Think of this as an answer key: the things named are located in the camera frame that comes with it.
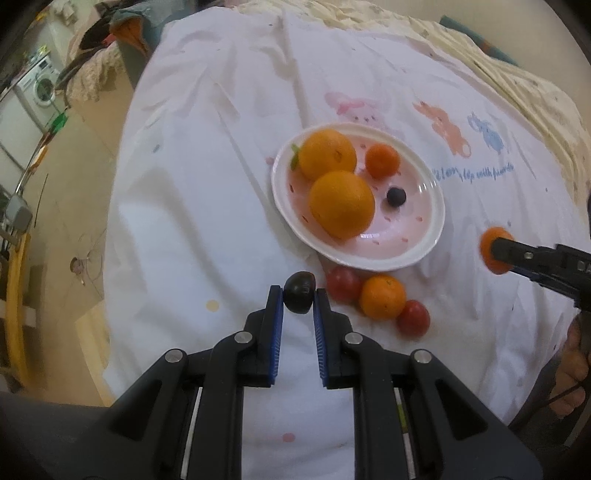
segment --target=white plate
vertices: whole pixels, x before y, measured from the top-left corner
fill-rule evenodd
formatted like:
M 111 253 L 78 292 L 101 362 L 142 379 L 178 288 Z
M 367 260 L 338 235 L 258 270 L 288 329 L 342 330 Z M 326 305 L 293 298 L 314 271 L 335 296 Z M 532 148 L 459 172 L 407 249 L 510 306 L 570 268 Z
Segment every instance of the white plate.
M 307 210 L 307 192 L 312 182 L 298 169 L 291 171 L 291 146 L 301 146 L 313 132 L 325 128 L 347 135 L 357 152 L 356 174 L 372 187 L 376 213 L 369 229 L 361 235 L 337 241 L 316 223 Z M 373 143 L 394 147 L 401 157 L 397 176 L 383 181 L 372 179 L 365 172 L 365 150 Z M 387 205 L 385 194 L 392 186 L 407 192 L 407 202 L 399 209 Z M 280 149 L 271 173 L 271 187 L 277 209 L 294 233 L 319 254 L 352 268 L 374 272 L 396 270 L 413 265 L 436 245 L 445 221 L 443 192 L 430 168 L 396 138 L 372 127 L 338 122 L 308 128 L 290 139 Z

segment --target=small orange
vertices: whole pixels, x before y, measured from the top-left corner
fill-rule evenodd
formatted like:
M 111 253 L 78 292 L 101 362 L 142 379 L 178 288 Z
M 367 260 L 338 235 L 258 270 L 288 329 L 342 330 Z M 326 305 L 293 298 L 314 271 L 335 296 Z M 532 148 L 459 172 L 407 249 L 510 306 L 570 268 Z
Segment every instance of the small orange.
M 399 168 L 400 155 L 390 145 L 376 143 L 365 154 L 365 169 L 376 180 L 391 177 Z
M 507 240 L 514 240 L 513 236 L 501 226 L 494 226 L 489 228 L 482 234 L 480 238 L 480 256 L 484 261 L 486 267 L 495 275 L 502 275 L 507 273 L 513 267 L 505 262 L 499 262 L 492 256 L 492 243 L 497 238 L 506 238 Z
M 405 304 L 406 289 L 394 277 L 376 275 L 363 284 L 359 307 L 372 320 L 394 320 Z

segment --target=bed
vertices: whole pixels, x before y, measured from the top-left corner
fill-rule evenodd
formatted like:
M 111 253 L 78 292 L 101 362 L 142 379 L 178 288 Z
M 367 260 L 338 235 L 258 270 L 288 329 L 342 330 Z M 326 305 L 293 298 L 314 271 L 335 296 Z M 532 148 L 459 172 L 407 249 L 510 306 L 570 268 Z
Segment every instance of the bed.
M 336 309 L 387 348 L 433 351 L 503 421 L 515 417 L 575 312 L 490 275 L 475 245 L 504 225 L 525 243 L 588 251 L 589 134 L 552 83 L 363 1 L 254 0 L 165 32 L 128 112 L 109 212 L 105 380 L 116 396 L 167 349 L 234 332 L 293 272 L 323 284 L 326 265 L 275 210 L 269 171 L 286 139 L 334 120 L 403 139 L 438 177 L 449 216 L 434 251 L 394 273 L 432 312 L 420 343 Z M 309 320 L 286 313 L 277 386 L 245 394 L 248 478 L 352 471 L 351 397 L 323 392 Z

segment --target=pink bunny print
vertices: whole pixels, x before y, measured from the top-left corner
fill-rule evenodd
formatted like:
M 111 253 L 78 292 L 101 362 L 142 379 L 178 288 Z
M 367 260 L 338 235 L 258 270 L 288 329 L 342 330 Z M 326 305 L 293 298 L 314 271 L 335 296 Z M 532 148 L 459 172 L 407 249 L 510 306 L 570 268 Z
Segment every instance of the pink bunny print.
M 387 111 L 389 102 L 380 103 L 367 98 L 350 98 L 344 93 L 329 92 L 324 96 L 326 103 L 336 110 L 340 120 L 378 128 L 383 132 L 403 139 L 401 131 L 393 131 L 382 112 Z

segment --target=red cherry tomato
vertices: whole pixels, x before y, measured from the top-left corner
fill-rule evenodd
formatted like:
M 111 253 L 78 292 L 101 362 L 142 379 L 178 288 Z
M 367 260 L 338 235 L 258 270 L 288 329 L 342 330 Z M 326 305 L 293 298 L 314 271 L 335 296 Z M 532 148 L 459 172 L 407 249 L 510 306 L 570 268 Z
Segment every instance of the red cherry tomato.
M 352 268 L 334 267 L 326 276 L 326 290 L 339 303 L 357 301 L 362 286 L 363 282 Z
M 431 316 L 421 302 L 409 300 L 404 310 L 396 319 L 396 327 L 400 333 L 412 338 L 421 338 L 431 325 Z

